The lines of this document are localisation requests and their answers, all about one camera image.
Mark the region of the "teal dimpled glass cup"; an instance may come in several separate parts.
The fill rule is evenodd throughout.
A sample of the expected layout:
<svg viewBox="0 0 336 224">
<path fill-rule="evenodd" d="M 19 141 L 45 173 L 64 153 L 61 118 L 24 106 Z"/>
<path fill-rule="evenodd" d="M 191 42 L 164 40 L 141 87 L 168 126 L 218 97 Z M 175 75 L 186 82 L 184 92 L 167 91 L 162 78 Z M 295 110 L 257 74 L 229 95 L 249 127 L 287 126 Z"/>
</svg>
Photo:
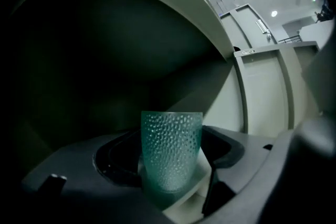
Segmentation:
<svg viewBox="0 0 336 224">
<path fill-rule="evenodd" d="M 141 112 L 141 145 L 148 180 L 163 192 L 183 189 L 201 148 L 201 112 Z"/>
</svg>

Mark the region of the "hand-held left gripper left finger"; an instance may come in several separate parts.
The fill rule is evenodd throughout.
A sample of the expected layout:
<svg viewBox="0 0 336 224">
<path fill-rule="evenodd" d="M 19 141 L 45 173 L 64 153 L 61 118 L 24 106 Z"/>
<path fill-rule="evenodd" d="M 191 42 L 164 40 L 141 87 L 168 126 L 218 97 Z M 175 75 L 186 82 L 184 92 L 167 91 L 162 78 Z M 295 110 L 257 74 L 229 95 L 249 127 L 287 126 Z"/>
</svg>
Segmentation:
<svg viewBox="0 0 336 224">
<path fill-rule="evenodd" d="M 140 189 L 139 130 L 104 135 L 64 146 L 37 165 L 22 180 L 36 191 L 48 176 L 66 179 L 64 192 L 118 193 Z"/>
</svg>

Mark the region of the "grey metal lockers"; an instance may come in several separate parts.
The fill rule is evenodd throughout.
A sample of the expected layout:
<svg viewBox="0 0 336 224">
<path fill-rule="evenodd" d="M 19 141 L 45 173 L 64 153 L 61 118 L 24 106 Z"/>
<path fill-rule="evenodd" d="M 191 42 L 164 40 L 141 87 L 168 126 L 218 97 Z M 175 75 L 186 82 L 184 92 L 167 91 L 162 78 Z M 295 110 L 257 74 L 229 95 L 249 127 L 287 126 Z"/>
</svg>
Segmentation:
<svg viewBox="0 0 336 224">
<path fill-rule="evenodd" d="M 1 0 L 9 181 L 68 144 L 207 113 L 233 46 L 208 0 Z"/>
</svg>

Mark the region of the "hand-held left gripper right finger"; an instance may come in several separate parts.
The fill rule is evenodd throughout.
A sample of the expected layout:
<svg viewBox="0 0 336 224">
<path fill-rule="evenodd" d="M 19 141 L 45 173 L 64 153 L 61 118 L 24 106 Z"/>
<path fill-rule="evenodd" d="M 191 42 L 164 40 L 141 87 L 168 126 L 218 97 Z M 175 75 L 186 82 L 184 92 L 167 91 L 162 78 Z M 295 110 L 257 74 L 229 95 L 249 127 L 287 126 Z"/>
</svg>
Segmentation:
<svg viewBox="0 0 336 224">
<path fill-rule="evenodd" d="M 275 139 L 203 126 L 201 149 L 212 172 L 202 209 L 205 217 L 233 199 L 261 168 Z"/>
</svg>

